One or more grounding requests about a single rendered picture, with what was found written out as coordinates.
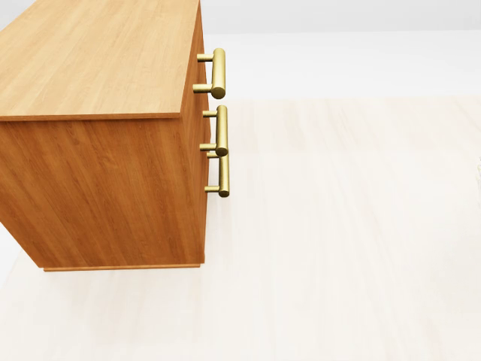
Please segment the wooden cabinet drawer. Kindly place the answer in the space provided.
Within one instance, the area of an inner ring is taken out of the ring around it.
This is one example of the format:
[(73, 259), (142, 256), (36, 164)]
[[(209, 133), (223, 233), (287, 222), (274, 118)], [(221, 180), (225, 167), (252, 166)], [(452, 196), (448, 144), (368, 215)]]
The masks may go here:
[(206, 84), (207, 82), (205, 64), (199, 63), (197, 60), (197, 55), (204, 52), (204, 39), (200, 0), (196, 0), (196, 5), (195, 28), (192, 35), (181, 108), (191, 166), (200, 165), (205, 158), (205, 155), (199, 149), (199, 144), (210, 142), (210, 121), (202, 117), (202, 111), (209, 108), (207, 93), (195, 94), (192, 88), (196, 83)]
[(207, 209), (207, 194), (204, 186), (207, 184), (208, 165), (204, 152), (199, 144), (210, 143), (210, 121), (202, 117), (202, 111), (207, 108), (201, 97), (194, 96), (186, 106), (184, 120), (189, 142), (189, 161), (192, 170), (194, 198), (200, 214)]
[(207, 218), (207, 194), (204, 187), (208, 185), (209, 160), (206, 153), (197, 151), (195, 158), (195, 195), (197, 200), (198, 222), (199, 222), (199, 263), (205, 260), (205, 234)]

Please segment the wooden cabinet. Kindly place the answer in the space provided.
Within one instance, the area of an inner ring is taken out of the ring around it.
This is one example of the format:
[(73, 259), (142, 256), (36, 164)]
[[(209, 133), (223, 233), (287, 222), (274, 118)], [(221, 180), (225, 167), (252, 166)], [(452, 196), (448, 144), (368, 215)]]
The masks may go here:
[(197, 266), (196, 0), (35, 0), (0, 31), (0, 223), (47, 271)]

